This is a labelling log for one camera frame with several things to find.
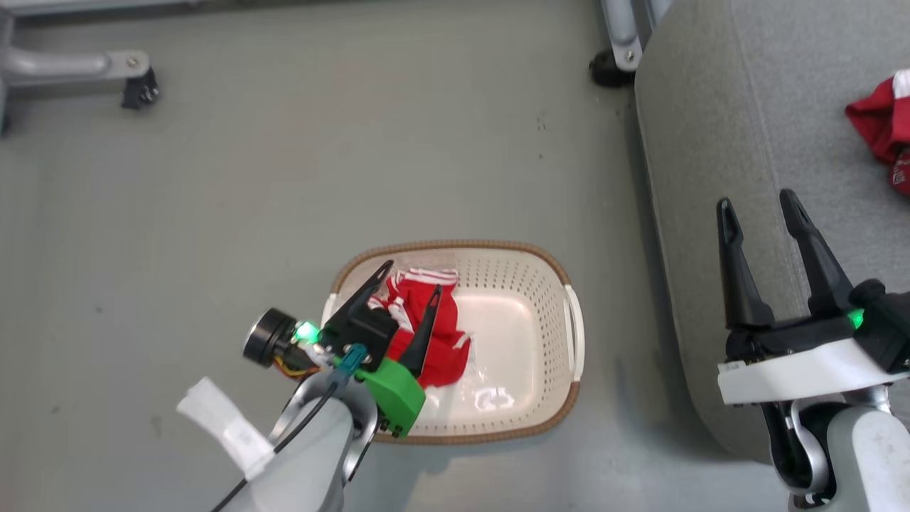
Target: green led indicator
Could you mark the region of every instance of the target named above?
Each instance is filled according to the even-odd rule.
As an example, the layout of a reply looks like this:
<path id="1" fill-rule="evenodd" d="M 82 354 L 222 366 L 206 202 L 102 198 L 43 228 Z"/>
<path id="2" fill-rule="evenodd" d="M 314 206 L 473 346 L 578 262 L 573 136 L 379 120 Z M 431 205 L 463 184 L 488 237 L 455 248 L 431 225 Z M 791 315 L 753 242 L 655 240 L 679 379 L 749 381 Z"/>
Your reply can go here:
<path id="1" fill-rule="evenodd" d="M 319 329 L 312 323 L 303 322 L 294 332 L 294 337 L 307 343 L 315 343 L 319 340 Z"/>
<path id="2" fill-rule="evenodd" d="M 850 322 L 854 323 L 854 329 L 859 329 L 859 326 L 863 325 L 863 310 L 849 312 L 847 318 L 850 319 Z"/>

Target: gray sofa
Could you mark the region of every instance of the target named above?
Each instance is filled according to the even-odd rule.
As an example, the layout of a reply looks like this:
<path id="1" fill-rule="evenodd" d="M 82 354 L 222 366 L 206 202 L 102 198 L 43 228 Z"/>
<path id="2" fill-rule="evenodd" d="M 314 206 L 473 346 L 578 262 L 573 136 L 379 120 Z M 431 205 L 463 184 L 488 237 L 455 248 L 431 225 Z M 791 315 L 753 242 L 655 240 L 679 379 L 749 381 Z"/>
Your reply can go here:
<path id="1" fill-rule="evenodd" d="M 854 284 L 910 291 L 910 200 L 893 192 L 844 115 L 910 67 L 907 0 L 677 0 L 655 29 L 635 95 L 692 400 L 726 449 L 768 462 L 757 408 L 724 406 L 727 332 L 714 205 L 729 197 L 777 318 L 807 314 L 798 249 L 777 201 L 793 189 Z M 910 385 L 892 388 L 910 425 Z"/>

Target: caster wheel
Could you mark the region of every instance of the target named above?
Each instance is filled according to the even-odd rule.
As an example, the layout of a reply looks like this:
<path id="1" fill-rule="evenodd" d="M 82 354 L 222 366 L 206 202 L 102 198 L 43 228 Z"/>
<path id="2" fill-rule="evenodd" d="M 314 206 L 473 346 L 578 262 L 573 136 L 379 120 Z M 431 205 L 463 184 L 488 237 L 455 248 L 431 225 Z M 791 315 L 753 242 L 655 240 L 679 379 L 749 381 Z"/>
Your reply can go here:
<path id="1" fill-rule="evenodd" d="M 634 72 L 623 71 L 616 66 L 616 56 L 611 49 L 597 54 L 588 69 L 591 70 L 591 80 L 601 87 L 624 87 L 635 81 Z"/>
<path id="2" fill-rule="evenodd" d="M 155 80 L 155 71 L 148 69 L 142 77 L 129 78 L 123 89 L 122 108 L 139 110 L 143 106 L 152 105 L 158 101 L 158 82 Z"/>

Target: laundry basket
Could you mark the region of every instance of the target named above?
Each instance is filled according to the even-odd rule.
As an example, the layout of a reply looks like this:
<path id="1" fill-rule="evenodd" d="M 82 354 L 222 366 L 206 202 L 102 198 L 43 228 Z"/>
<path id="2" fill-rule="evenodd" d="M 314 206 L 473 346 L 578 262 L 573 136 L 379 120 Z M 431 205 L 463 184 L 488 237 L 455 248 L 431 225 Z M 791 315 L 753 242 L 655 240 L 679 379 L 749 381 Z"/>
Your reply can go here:
<path id="1" fill-rule="evenodd" d="M 341 271 L 322 324 L 385 260 L 395 269 L 457 269 L 459 329 L 472 336 L 468 365 L 450 386 L 430 387 L 408 437 L 376 440 L 466 445 L 538 435 L 578 397 L 584 324 L 569 276 L 536 247 L 501 241 L 435 241 L 360 254 Z"/>

